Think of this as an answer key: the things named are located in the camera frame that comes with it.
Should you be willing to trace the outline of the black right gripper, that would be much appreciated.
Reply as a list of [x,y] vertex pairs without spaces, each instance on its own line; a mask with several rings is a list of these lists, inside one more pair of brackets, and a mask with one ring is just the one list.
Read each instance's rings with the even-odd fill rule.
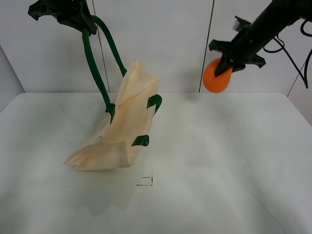
[[233,72],[241,71],[246,68],[246,64],[256,65],[259,68],[266,64],[266,61],[256,52],[248,50],[247,45],[242,48],[229,41],[212,40],[209,44],[210,51],[217,51],[222,54],[217,59],[214,75],[217,77],[225,73],[230,68]]

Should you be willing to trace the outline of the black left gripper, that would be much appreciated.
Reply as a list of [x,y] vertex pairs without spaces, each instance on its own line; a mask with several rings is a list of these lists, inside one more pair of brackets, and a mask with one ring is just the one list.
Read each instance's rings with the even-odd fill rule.
[[89,35],[97,33],[86,0],[38,0],[29,6],[28,15],[35,20],[42,16],[53,16],[58,23],[80,32],[85,29]]

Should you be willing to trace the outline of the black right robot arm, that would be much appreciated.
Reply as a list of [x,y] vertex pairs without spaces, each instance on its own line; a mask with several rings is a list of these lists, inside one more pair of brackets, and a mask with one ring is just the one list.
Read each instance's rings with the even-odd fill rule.
[[209,50],[222,54],[214,69],[219,76],[229,69],[233,72],[245,69],[247,64],[259,68],[266,62],[257,52],[277,36],[285,27],[299,19],[312,20],[310,0],[273,0],[253,23],[236,17],[238,34],[231,41],[212,40]]

